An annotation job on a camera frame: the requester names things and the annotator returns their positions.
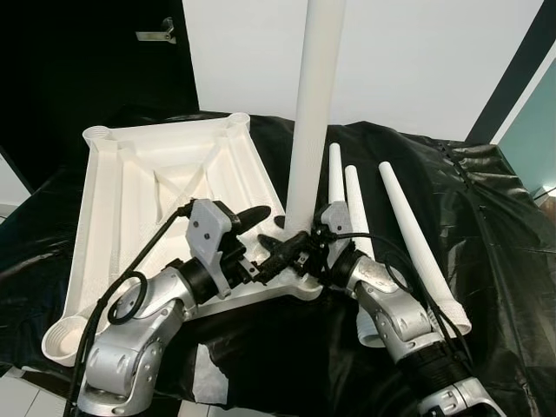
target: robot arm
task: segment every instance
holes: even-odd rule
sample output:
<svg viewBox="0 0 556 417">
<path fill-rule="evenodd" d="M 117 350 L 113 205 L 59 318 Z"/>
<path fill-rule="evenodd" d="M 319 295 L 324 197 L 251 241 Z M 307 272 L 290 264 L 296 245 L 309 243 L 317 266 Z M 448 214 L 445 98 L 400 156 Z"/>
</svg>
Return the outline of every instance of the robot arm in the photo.
<svg viewBox="0 0 556 417">
<path fill-rule="evenodd" d="M 148 285 L 131 287 L 110 308 L 112 324 L 96 339 L 85 362 L 80 410 L 127 416 L 149 407 L 164 348 L 182 323 L 196 314 L 198 305 L 215 295 L 227 296 L 259 273 L 243 257 L 246 248 L 237 236 L 269 214 L 264 206 L 235 215 L 221 202 L 193 202 L 186 238 L 194 257 L 172 261 Z"/>
<path fill-rule="evenodd" d="M 447 337 L 434 329 L 426 310 L 407 290 L 403 275 L 356 250 L 353 243 L 338 240 L 341 235 L 335 231 L 351 232 L 347 210 L 345 202 L 333 202 L 315 219 L 318 247 L 328 244 L 324 247 L 328 280 L 345 288 L 369 313 L 394 364 L 420 399 L 419 413 L 504 416 L 470 367 L 448 346 Z"/>
<path fill-rule="evenodd" d="M 266 283 L 285 268 L 310 273 L 324 285 L 345 288 L 365 308 L 396 366 L 420 399 L 421 415 L 504 415 L 468 366 L 434 330 L 425 309 L 407 291 L 395 269 L 373 261 L 343 239 L 351 222 L 345 202 L 318 213 L 311 234 L 285 242 L 259 236 L 271 256 L 257 265 L 244 258 L 237 236 L 269 215 L 252 208 L 233 214 L 221 202 L 196 200 L 186 234 L 191 254 L 175 260 L 142 285 L 130 288 L 109 311 L 114 325 L 95 341 L 87 357 L 78 408 L 99 416 L 127 416 L 152 400 L 164 348 L 197 306 L 225 297 L 241 282 Z M 130 320 L 133 309 L 136 312 Z"/>
</svg>

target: floor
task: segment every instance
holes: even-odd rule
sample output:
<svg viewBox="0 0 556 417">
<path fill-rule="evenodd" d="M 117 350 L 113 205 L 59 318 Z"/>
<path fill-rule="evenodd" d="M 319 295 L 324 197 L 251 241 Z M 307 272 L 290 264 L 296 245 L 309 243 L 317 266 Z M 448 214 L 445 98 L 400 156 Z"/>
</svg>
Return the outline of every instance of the floor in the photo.
<svg viewBox="0 0 556 417">
<path fill-rule="evenodd" d="M 62 417 L 65 399 L 21 379 L 21 371 L 10 370 L 0 378 L 1 414 L 10 417 Z M 265 417 L 245 408 L 224 411 L 219 407 L 182 401 L 178 414 L 161 417 Z"/>
</svg>

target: black door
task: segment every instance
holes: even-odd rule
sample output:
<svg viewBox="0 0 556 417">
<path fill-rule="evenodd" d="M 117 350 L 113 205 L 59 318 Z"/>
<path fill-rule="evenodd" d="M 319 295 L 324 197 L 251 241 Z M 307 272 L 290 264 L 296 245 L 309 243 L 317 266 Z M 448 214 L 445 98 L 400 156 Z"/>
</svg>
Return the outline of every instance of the black door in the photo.
<svg viewBox="0 0 556 417">
<path fill-rule="evenodd" d="M 181 0 L 32 0 L 18 5 L 7 78 L 19 133 L 0 150 L 31 190 L 61 164 L 84 164 L 81 132 L 124 106 L 198 110 Z M 140 42 L 171 17 L 175 44 Z"/>
</svg>

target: white pole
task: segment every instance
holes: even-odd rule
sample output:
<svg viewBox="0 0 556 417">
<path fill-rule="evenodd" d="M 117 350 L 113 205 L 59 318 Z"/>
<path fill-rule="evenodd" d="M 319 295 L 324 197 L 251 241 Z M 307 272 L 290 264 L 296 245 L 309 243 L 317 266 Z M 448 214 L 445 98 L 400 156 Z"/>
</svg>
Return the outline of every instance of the white pole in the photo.
<svg viewBox="0 0 556 417">
<path fill-rule="evenodd" d="M 310 230 L 346 0 L 308 0 L 289 169 L 286 232 Z"/>
<path fill-rule="evenodd" d="M 349 206 L 349 219 L 354 232 L 369 233 L 367 213 L 363 204 L 361 187 L 357 168 L 353 165 L 346 167 L 347 205 Z M 373 242 L 366 237 L 354 238 L 355 246 L 374 261 Z M 368 348 L 383 348 L 384 343 L 376 330 L 373 319 L 361 306 L 357 312 L 357 339 L 359 343 Z"/>
<path fill-rule="evenodd" d="M 357 175 L 357 168 L 353 165 L 346 167 L 346 190 L 352 229 L 354 232 L 368 233 L 367 214 L 365 213 L 365 205 L 361 195 L 359 176 Z M 354 242 L 361 252 L 365 252 L 374 261 L 373 242 L 370 239 L 356 237 Z"/>
<path fill-rule="evenodd" d="M 411 260 L 420 278 L 423 280 L 428 293 L 462 334 L 469 333 L 471 331 L 471 322 L 467 318 L 461 304 L 453 298 L 450 288 L 448 288 L 446 280 L 434 259 L 433 253 L 430 247 L 428 247 L 427 240 L 419 227 L 414 212 L 411 210 L 411 206 L 403 194 L 403 189 L 396 178 L 392 165 L 389 162 L 382 162 L 379 165 L 379 171 L 381 172 L 382 181 L 386 186 L 388 198 L 394 209 L 396 220 L 400 226 L 400 231 Z M 438 326 L 432 313 L 429 312 L 428 315 L 431 321 Z M 448 330 L 450 335 L 454 336 L 453 332 L 450 329 Z"/>
<path fill-rule="evenodd" d="M 332 143 L 328 148 L 328 202 L 344 202 L 344 175 L 341 172 L 340 145 Z"/>
</svg>

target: black tarp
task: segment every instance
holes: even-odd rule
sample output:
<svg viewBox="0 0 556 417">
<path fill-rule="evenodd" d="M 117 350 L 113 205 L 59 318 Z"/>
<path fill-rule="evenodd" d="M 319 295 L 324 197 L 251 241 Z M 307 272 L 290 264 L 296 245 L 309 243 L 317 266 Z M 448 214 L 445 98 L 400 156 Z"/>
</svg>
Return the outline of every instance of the black tarp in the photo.
<svg viewBox="0 0 556 417">
<path fill-rule="evenodd" d="M 123 111 L 109 126 L 196 120 Z M 251 136 L 285 204 L 293 123 L 252 116 Z M 392 163 L 455 297 L 473 324 L 477 375 L 508 415 L 556 415 L 556 228 L 496 146 L 402 135 L 358 122 L 330 126 L 360 175 L 369 226 L 403 247 L 378 173 Z M 317 207 L 328 189 L 325 152 Z M 0 225 L 0 362 L 67 378 L 41 339 L 63 310 L 85 167 L 62 169 Z M 377 259 L 386 248 L 374 242 Z M 229 379 L 227 407 L 304 416 L 413 415 L 415 400 L 384 349 L 361 346 L 357 305 L 324 291 L 192 321 L 168 346 L 156 388 L 193 400 L 198 344 Z"/>
</svg>

